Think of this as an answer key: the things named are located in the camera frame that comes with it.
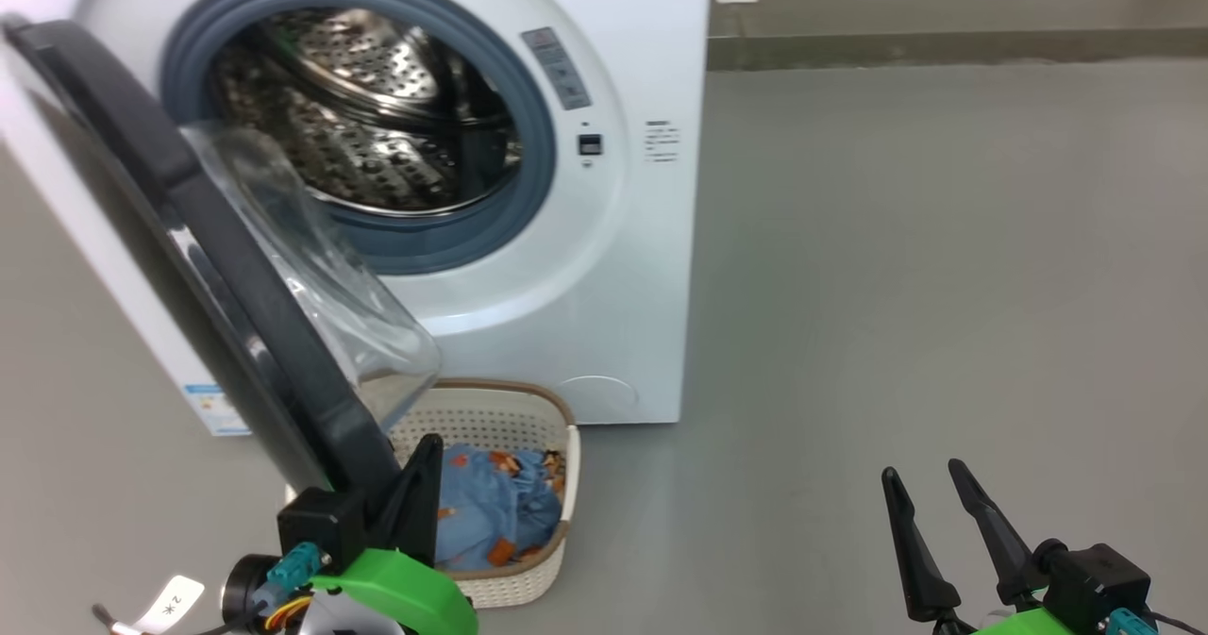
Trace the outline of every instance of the blue cloth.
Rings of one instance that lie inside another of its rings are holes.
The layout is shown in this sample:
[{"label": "blue cloth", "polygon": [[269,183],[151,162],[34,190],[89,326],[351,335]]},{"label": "blue cloth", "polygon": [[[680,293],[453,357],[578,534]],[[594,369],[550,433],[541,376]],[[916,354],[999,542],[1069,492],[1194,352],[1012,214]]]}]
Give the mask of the blue cloth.
[{"label": "blue cloth", "polygon": [[441,509],[436,524],[436,565],[453,571],[494,569],[488,554],[500,540],[519,554],[544,547],[553,536],[562,502],[546,483],[540,452],[510,453],[521,471],[516,477],[492,461],[490,452],[467,444],[445,450]]}]

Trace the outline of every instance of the white plastic basket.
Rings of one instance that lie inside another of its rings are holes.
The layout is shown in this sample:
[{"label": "white plastic basket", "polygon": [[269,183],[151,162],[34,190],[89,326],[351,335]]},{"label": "white plastic basket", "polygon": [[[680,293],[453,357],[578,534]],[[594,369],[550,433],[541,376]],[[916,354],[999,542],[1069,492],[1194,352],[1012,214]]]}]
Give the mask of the white plastic basket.
[{"label": "white plastic basket", "polygon": [[579,429],[570,408],[544,386],[490,380],[441,380],[418,400],[390,430],[400,462],[406,462],[419,438],[435,432],[446,447],[562,452],[567,485],[562,520],[540,553],[515,565],[487,571],[449,571],[475,608],[511,607],[532,602],[553,584],[562,567],[567,532],[579,491]]}]

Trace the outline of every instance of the gray floor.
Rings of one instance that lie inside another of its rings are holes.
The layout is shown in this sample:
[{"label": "gray floor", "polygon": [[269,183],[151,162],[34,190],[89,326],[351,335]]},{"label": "gray floor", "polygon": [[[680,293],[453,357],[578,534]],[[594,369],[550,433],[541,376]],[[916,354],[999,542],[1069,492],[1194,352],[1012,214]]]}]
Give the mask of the gray floor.
[{"label": "gray floor", "polygon": [[[482,631],[924,633],[885,465],[976,623],[949,456],[1033,543],[1113,543],[1208,623],[1208,64],[720,75],[705,113],[685,420],[588,430],[561,578]],[[89,633],[271,550],[279,477],[5,190],[0,613]]]}]

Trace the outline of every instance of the tag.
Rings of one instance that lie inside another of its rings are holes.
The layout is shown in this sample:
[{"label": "tag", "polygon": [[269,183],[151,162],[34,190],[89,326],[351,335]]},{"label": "tag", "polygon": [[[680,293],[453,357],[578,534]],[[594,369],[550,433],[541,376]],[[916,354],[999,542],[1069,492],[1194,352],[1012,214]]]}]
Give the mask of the tag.
[{"label": "tag", "polygon": [[204,592],[205,586],[192,578],[174,576],[151,604],[151,608],[143,614],[143,618],[134,622],[134,625],[118,622],[110,630],[117,635],[139,635],[141,633],[159,635],[185,618],[185,614],[193,608]]}]

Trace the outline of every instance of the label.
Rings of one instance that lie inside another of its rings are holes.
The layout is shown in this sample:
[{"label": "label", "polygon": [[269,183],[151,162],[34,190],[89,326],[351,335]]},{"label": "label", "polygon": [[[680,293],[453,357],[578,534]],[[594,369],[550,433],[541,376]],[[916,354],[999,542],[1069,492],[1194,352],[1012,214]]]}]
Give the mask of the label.
[{"label": "label", "polygon": [[188,400],[193,412],[202,419],[211,435],[228,437],[251,433],[220,386],[186,385],[182,390],[185,390],[185,400]]},{"label": "label", "polygon": [[545,69],[545,76],[548,76],[550,83],[557,91],[563,110],[582,110],[583,106],[592,105],[587,86],[579,77],[575,64],[571,63],[570,56],[562,47],[562,41],[558,41],[552,28],[527,30],[521,37]]},{"label": "label", "polygon": [[197,581],[187,576],[173,576],[172,581],[163,587],[159,596],[151,602],[151,608],[143,614],[143,618],[135,621],[134,625],[117,622],[110,627],[110,631],[117,635],[141,635],[143,633],[159,635],[185,618],[185,614],[193,608],[204,592],[205,586]]},{"label": "label", "polygon": [[670,122],[646,122],[641,138],[643,158],[647,163],[679,161],[680,132]]}]

